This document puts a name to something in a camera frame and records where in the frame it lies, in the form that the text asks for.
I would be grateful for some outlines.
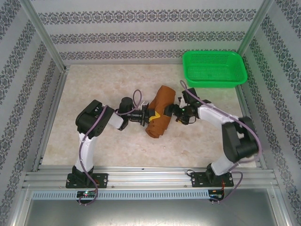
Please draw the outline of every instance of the black mounting plate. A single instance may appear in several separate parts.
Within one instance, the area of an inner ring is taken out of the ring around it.
[[[97,183],[98,188],[107,188],[107,173],[93,173],[92,178]],[[69,173],[67,176],[66,188],[95,188],[95,186],[93,183],[90,183],[89,186],[85,186],[74,174]]]
[[[191,183],[192,187],[222,187],[222,182],[224,182],[225,187],[233,187],[233,177],[231,173],[225,173],[223,175],[215,177],[213,183],[210,183],[207,179],[205,172],[192,172]]]

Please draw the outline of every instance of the green basket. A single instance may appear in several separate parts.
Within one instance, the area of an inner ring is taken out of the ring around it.
[[[248,76],[241,56],[229,51],[188,51],[183,55],[184,76],[190,87],[233,88]]]

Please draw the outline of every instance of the damask wall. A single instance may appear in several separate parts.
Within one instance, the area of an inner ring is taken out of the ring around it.
[[[301,225],[301,0],[276,0],[244,57],[249,112],[294,225]]]
[[[238,49],[262,0],[33,0],[66,65],[180,63]]]
[[[17,0],[0,0],[0,226],[36,160],[60,72]]]

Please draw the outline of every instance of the beige floor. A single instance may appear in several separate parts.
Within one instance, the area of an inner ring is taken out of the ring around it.
[[[75,119],[96,99],[118,108],[121,99],[135,89],[151,101],[161,85],[181,95],[182,65],[72,65],[59,104],[42,164],[73,165],[79,138]],[[235,89],[196,89],[222,110],[241,116]],[[164,136],[149,137],[145,128],[129,122],[124,131],[107,126],[97,140],[94,164],[99,166],[205,167],[222,153],[222,135],[213,125],[198,120],[184,126],[171,123]],[[242,167],[255,167],[249,163]]]

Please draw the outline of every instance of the marble surface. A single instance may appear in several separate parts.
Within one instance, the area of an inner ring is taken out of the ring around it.
[[[94,99],[118,108],[123,97],[132,97],[135,89],[143,100],[151,102],[161,85],[183,91],[182,65],[72,65],[50,134],[42,164],[74,165],[78,157],[79,137],[75,119]],[[237,116],[241,111],[235,89],[196,89],[220,109]],[[108,125],[98,137],[94,164],[98,166],[206,167],[222,154],[222,134],[206,121],[181,125],[175,117],[164,135],[153,139],[146,127],[129,122],[119,131]],[[242,167],[255,167],[248,163]]]

